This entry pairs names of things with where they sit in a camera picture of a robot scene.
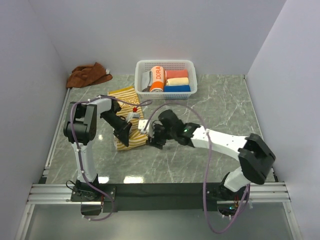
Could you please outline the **yellow striped Doraemon towel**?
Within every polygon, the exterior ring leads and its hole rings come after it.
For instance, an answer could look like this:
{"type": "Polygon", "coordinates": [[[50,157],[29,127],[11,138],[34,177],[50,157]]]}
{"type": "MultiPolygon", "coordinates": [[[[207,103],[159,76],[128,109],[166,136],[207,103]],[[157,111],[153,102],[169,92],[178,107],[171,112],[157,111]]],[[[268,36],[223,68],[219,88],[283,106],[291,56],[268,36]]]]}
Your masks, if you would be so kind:
{"type": "Polygon", "coordinates": [[[126,88],[109,91],[108,95],[126,102],[123,103],[118,101],[121,110],[116,115],[124,117],[125,120],[130,119],[129,122],[132,123],[129,131],[128,147],[121,143],[118,138],[114,137],[115,149],[117,151],[127,151],[145,145],[148,137],[145,134],[141,134],[138,130],[139,120],[144,119],[144,114],[141,106],[135,106],[140,104],[140,100],[134,87],[129,86],[126,88]]]}

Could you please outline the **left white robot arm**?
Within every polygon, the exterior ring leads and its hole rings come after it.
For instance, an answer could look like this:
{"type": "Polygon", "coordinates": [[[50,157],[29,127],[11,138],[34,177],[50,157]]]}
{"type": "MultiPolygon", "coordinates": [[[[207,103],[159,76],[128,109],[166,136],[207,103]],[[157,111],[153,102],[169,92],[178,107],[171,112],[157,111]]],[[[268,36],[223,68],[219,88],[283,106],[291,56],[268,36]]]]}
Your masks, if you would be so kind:
{"type": "Polygon", "coordinates": [[[104,199],[98,172],[93,159],[93,140],[97,133],[97,119],[105,120],[112,128],[113,135],[124,146],[129,146],[132,123],[117,113],[122,109],[121,100],[113,96],[98,96],[83,102],[71,102],[68,106],[63,134],[73,148],[77,179],[73,184],[72,202],[91,202],[104,199]]]}

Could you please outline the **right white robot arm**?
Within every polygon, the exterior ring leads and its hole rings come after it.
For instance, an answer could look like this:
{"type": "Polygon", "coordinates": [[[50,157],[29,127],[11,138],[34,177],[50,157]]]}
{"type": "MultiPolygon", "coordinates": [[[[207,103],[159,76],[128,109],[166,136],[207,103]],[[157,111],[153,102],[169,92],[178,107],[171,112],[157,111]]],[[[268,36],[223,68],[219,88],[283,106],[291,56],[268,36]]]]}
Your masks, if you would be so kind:
{"type": "Polygon", "coordinates": [[[138,130],[148,137],[147,145],[162,149],[168,140],[175,140],[182,146],[209,149],[239,162],[239,167],[228,172],[216,188],[206,190],[208,197],[219,201],[232,200],[248,184],[263,185],[276,160],[258,134],[237,136],[184,123],[172,110],[163,111],[158,120],[159,123],[146,119],[138,122],[138,130]]]}

